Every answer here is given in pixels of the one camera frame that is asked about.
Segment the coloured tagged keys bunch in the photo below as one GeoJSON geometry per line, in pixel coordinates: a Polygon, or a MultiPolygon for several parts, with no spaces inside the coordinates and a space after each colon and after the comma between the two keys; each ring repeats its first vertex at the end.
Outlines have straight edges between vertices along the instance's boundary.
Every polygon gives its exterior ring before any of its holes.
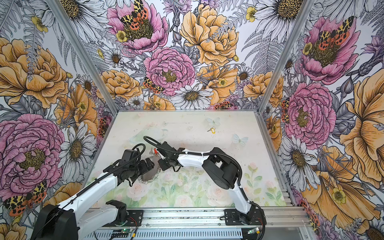
{"type": "Polygon", "coordinates": [[[149,154],[150,154],[150,156],[152,156],[152,157],[158,157],[158,156],[159,156],[159,152],[157,151],[156,148],[151,148],[149,154]]]}

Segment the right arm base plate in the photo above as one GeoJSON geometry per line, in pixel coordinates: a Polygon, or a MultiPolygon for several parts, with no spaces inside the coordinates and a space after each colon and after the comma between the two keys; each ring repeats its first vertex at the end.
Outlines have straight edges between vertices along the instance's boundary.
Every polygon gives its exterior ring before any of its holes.
{"type": "Polygon", "coordinates": [[[251,209],[247,214],[236,209],[225,209],[221,219],[225,221],[226,226],[261,226],[267,224],[263,212],[258,209],[251,209]]]}

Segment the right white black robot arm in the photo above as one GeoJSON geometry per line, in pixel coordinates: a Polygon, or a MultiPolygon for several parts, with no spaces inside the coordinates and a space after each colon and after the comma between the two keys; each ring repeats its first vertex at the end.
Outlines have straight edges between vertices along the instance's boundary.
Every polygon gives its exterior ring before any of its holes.
{"type": "Polygon", "coordinates": [[[176,172],[187,167],[204,170],[219,188],[229,192],[236,209],[231,216],[235,221],[243,225],[266,225],[264,210],[248,199],[241,185],[243,171],[240,164],[220,148],[199,153],[183,148],[176,150],[163,142],[156,144],[155,152],[160,156],[159,165],[163,171],[172,168],[176,172]]]}

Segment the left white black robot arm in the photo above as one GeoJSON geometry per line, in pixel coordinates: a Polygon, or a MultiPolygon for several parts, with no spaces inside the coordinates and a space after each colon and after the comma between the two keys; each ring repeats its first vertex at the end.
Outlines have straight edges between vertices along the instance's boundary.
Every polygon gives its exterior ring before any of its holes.
{"type": "Polygon", "coordinates": [[[103,173],[84,189],[58,205],[49,204],[40,211],[32,233],[33,240],[80,240],[100,227],[130,221],[127,205],[111,200],[98,211],[88,210],[101,197],[123,182],[132,185],[155,164],[141,158],[139,150],[126,150],[123,157],[106,167],[103,173]]]}

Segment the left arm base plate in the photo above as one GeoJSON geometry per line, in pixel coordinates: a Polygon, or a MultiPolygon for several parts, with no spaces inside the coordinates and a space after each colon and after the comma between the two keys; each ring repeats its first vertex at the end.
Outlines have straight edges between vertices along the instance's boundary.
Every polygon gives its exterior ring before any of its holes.
{"type": "Polygon", "coordinates": [[[143,210],[127,210],[125,221],[121,227],[140,227],[144,218],[143,210]]]}

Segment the silver metal keyring plate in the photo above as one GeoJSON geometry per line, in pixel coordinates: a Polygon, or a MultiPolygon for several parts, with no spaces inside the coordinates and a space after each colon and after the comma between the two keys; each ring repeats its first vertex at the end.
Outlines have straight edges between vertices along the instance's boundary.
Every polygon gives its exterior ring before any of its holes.
{"type": "Polygon", "coordinates": [[[139,182],[141,184],[152,183],[158,177],[159,173],[162,171],[157,161],[155,161],[154,164],[155,165],[153,169],[151,169],[149,172],[139,177],[139,182]]]}

